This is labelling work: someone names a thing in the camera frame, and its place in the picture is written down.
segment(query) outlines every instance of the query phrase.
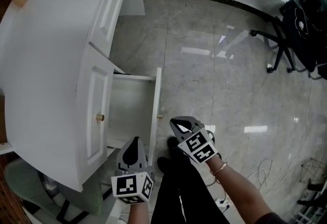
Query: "leg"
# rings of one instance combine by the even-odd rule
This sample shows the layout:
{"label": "leg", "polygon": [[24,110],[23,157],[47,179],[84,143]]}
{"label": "leg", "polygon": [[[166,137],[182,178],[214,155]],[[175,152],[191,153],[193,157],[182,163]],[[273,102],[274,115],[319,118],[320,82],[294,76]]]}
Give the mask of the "leg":
{"label": "leg", "polygon": [[287,46],[285,46],[285,54],[286,54],[286,56],[288,58],[288,61],[291,64],[291,68],[290,69],[287,69],[287,72],[288,73],[291,73],[292,71],[295,71],[295,65],[294,65],[294,62],[293,62],[293,58],[291,56],[290,49]]}
{"label": "leg", "polygon": [[178,183],[186,222],[229,224],[205,186],[190,159],[178,149],[172,150],[174,175]]}
{"label": "leg", "polygon": [[324,208],[324,207],[326,207],[326,204],[327,204],[327,195],[323,194],[322,196],[316,198],[315,200],[310,200],[310,201],[298,200],[297,203],[299,205],[304,205],[307,207]]}
{"label": "leg", "polygon": [[260,35],[263,35],[264,37],[269,38],[270,40],[275,41],[277,43],[280,42],[280,39],[278,37],[276,37],[274,35],[271,35],[271,34],[269,34],[267,32],[263,32],[263,31],[257,30],[256,33],[257,34],[260,34]]}
{"label": "leg", "polygon": [[163,176],[151,224],[183,224],[179,191],[171,173]]}
{"label": "leg", "polygon": [[321,191],[324,184],[308,184],[308,190]]}
{"label": "leg", "polygon": [[274,68],[272,69],[273,71],[277,70],[279,62],[281,61],[282,55],[283,55],[284,49],[283,47],[279,47],[278,52],[277,52],[277,57],[275,61]]}

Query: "black pants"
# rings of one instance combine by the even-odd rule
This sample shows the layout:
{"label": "black pants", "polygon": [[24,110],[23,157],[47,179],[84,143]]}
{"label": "black pants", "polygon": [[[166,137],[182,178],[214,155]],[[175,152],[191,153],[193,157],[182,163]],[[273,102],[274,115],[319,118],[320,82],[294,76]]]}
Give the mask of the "black pants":
{"label": "black pants", "polygon": [[321,191],[324,184],[308,184],[308,190]]}
{"label": "black pants", "polygon": [[307,206],[307,207],[316,207],[316,208],[324,208],[327,205],[327,195],[323,194],[320,197],[314,200],[300,200],[298,204]]}
{"label": "black pants", "polygon": [[190,159],[178,150],[171,153],[172,168],[162,178],[151,224],[229,224]]}

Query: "gray tile floor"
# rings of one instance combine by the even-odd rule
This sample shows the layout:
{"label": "gray tile floor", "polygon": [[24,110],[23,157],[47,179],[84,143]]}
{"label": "gray tile floor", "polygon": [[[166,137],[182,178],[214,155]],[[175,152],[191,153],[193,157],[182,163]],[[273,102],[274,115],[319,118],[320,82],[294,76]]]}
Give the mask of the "gray tile floor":
{"label": "gray tile floor", "polygon": [[[271,25],[256,15],[207,0],[144,3],[145,16],[119,18],[109,59],[134,75],[155,76],[156,68],[163,68],[156,156],[168,155],[169,120],[194,116],[215,132],[223,159],[244,176],[262,161],[268,172],[272,162],[261,193],[289,220],[306,188],[299,182],[301,162],[325,159],[327,83],[306,73],[288,74],[285,61],[267,74],[275,53],[263,37],[248,31],[271,31]],[[197,168],[205,183],[212,183],[208,167]],[[257,176],[249,179],[259,188]],[[161,178],[157,170],[150,212]],[[209,190],[214,199],[223,198],[218,184]],[[231,224],[243,223],[234,206],[225,215]]]}

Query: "gold knob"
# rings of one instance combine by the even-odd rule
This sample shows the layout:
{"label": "gold knob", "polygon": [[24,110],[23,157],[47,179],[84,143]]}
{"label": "gold knob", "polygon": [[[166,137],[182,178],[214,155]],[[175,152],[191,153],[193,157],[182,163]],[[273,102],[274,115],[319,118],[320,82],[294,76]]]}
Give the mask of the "gold knob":
{"label": "gold knob", "polygon": [[96,115],[96,120],[98,120],[98,121],[104,121],[104,115],[102,115],[102,114]]}

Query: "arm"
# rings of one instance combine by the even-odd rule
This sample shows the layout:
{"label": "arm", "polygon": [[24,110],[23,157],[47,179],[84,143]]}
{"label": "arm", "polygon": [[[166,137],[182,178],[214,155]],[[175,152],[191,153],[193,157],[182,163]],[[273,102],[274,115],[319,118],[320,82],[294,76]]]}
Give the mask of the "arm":
{"label": "arm", "polygon": [[[224,164],[218,156],[212,157],[206,163],[213,173]],[[246,224],[254,224],[260,217],[272,212],[259,190],[228,165],[216,174],[216,179],[235,204]]]}
{"label": "arm", "polygon": [[149,224],[149,210],[147,203],[131,205],[128,224]]}

